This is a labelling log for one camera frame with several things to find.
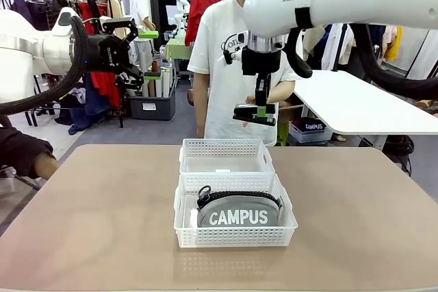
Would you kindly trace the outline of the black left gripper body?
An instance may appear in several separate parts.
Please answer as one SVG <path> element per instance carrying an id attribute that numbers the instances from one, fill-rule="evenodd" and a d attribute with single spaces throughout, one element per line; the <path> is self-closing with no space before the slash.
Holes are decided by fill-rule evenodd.
<path id="1" fill-rule="evenodd" d="M 129 41 L 115 35 L 89 35 L 86 69 L 90 72 L 122 73 L 131 68 Z"/>

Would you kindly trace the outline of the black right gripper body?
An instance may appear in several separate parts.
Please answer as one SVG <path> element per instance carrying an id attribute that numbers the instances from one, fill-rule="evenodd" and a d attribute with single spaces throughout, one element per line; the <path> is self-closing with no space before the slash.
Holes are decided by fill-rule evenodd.
<path id="1" fill-rule="evenodd" d="M 244 47 L 242 49 L 242 72 L 246 76 L 267 75 L 280 69 L 282 50 L 260 53 Z"/>

